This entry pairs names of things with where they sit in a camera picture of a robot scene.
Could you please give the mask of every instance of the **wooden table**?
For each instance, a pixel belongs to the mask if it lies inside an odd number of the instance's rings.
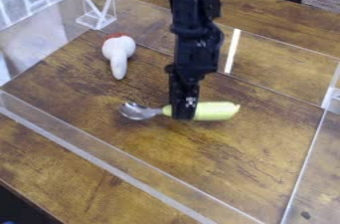
[[[121,118],[117,106],[126,100],[146,106],[166,102],[163,66],[170,57],[138,47],[126,79],[115,82],[101,55],[103,38],[103,33],[85,33],[2,90],[259,221],[277,223],[321,109],[213,74],[201,84],[201,99],[241,104],[231,121],[177,122],[158,117],[134,123]],[[193,222],[19,124],[0,118],[1,181],[61,221]]]

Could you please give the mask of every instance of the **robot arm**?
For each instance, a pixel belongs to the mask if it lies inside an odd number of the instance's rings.
[[[218,0],[169,0],[170,31],[175,35],[169,74],[171,118],[191,119],[198,100],[198,81],[215,72],[222,33],[211,23],[219,16]]]

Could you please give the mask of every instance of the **green handle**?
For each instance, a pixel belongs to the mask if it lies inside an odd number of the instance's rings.
[[[201,102],[195,106],[193,120],[225,120],[238,112],[239,106],[230,102]],[[165,116],[170,116],[170,106],[162,108]]]

